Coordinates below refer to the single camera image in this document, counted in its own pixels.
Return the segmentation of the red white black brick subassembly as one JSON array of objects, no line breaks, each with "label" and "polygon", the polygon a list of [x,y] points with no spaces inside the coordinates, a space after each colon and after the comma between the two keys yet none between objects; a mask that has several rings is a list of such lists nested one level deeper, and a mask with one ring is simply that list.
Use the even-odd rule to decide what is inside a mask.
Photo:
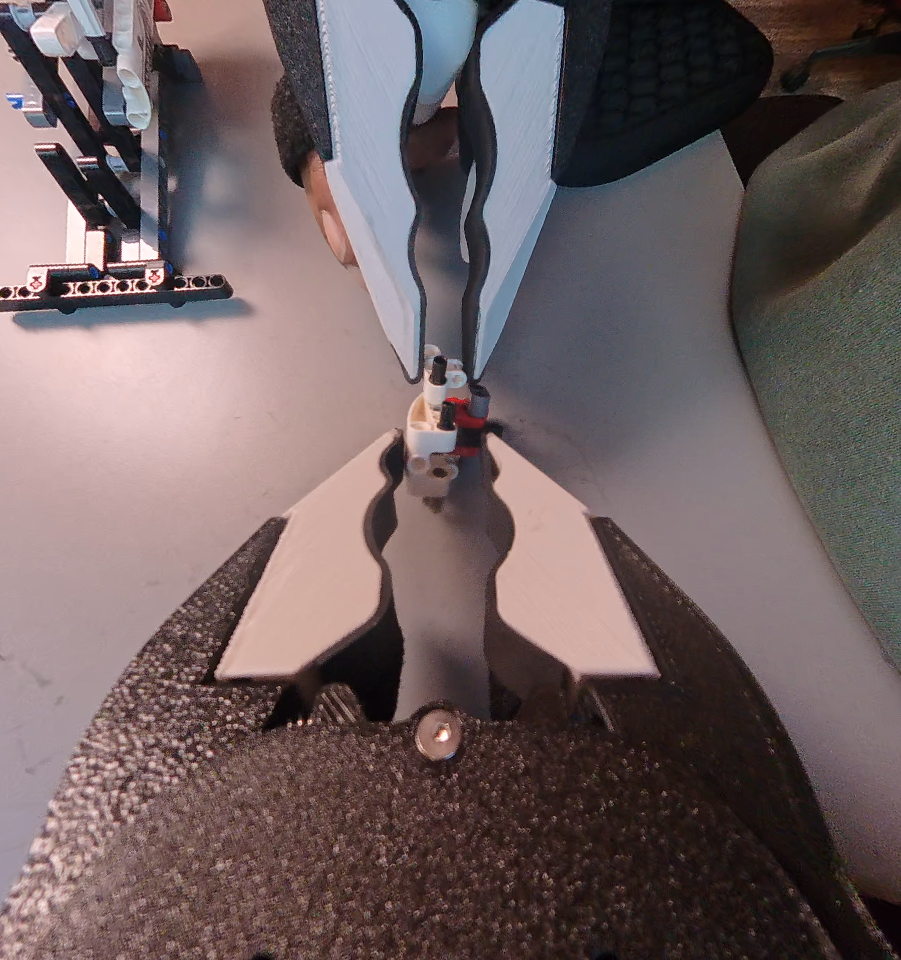
[{"label": "red white black brick subassembly", "polygon": [[471,383],[457,358],[432,343],[423,349],[420,395],[404,430],[405,481],[409,495],[441,511],[463,458],[477,457],[487,426],[490,393]]}]

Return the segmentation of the grey desk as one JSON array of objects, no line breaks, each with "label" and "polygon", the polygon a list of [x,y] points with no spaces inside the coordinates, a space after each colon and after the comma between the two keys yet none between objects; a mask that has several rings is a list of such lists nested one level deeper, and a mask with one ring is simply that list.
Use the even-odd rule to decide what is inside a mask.
[{"label": "grey desk", "polygon": [[[416,390],[278,161],[260,2],[172,2],[184,270],[235,296],[0,314],[0,907],[101,701],[265,520]],[[718,133],[560,191],[488,367],[506,439],[717,625],[856,883],[901,904],[901,677],[769,440],[727,317],[742,184]]]}]

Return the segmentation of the partly built toy brick vehicle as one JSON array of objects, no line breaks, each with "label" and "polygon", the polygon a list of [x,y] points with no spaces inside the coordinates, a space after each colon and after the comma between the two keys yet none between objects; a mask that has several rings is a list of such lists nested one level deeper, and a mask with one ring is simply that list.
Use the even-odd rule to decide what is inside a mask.
[{"label": "partly built toy brick vehicle", "polygon": [[0,35],[27,75],[10,105],[77,151],[35,145],[67,200],[65,254],[0,286],[0,311],[169,305],[229,299],[220,273],[169,261],[167,82],[200,83],[190,51],[162,42],[163,1],[0,2]]}]

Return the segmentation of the black mesh office chair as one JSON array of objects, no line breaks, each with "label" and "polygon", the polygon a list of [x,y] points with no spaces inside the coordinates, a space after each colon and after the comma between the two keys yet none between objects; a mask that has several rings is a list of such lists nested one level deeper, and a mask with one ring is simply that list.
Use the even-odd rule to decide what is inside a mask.
[{"label": "black mesh office chair", "polygon": [[718,130],[773,66],[760,30],[722,1],[568,2],[569,120],[558,186],[623,179]]}]

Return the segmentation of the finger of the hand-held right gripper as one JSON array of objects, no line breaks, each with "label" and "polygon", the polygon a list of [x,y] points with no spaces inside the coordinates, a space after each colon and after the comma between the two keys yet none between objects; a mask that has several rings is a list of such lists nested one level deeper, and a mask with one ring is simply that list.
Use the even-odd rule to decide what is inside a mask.
[{"label": "finger of the hand-held right gripper", "polygon": [[483,23],[458,102],[472,165],[464,218],[464,365],[479,379],[505,328],[550,208],[565,14],[518,1]]},{"label": "finger of the hand-held right gripper", "polygon": [[420,87],[420,29],[404,2],[319,1],[317,18],[332,150],[324,172],[377,317],[416,382],[426,298],[404,135]]}]

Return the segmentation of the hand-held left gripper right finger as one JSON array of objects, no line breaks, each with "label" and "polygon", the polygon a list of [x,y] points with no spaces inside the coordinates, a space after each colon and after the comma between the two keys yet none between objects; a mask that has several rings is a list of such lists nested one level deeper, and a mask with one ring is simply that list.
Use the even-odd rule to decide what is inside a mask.
[{"label": "hand-held left gripper right finger", "polygon": [[659,680],[589,509],[498,436],[484,438],[484,484],[500,553],[484,619],[492,718],[543,689],[573,705],[590,682]]}]

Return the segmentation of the person's right hand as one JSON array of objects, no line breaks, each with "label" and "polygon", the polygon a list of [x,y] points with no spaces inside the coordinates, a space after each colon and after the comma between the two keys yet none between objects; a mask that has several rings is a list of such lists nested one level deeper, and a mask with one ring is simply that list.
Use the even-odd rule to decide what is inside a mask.
[{"label": "person's right hand", "polygon": [[[452,152],[457,142],[457,114],[457,106],[444,105],[423,124],[411,126],[404,152],[412,172],[442,162]],[[324,162],[313,148],[313,137],[288,73],[284,73],[276,84],[272,120],[276,149],[285,173],[303,188],[314,218],[336,259],[357,273],[358,260],[332,196]]]}]

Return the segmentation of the person's green sweater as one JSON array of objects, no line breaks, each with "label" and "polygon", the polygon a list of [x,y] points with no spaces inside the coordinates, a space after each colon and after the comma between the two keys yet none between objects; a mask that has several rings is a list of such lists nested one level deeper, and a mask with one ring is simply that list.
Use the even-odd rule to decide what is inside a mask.
[{"label": "person's green sweater", "polygon": [[756,168],[732,320],[791,484],[901,674],[901,80]]}]

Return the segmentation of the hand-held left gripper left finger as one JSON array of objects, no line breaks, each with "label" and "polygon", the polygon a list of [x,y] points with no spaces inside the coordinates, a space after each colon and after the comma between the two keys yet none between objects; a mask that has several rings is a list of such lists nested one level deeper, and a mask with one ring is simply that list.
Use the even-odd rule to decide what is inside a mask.
[{"label": "hand-held left gripper left finger", "polygon": [[368,718],[394,716],[404,639],[383,550],[403,468],[401,433],[384,433],[286,513],[217,681],[288,681],[301,706],[337,682]]}]

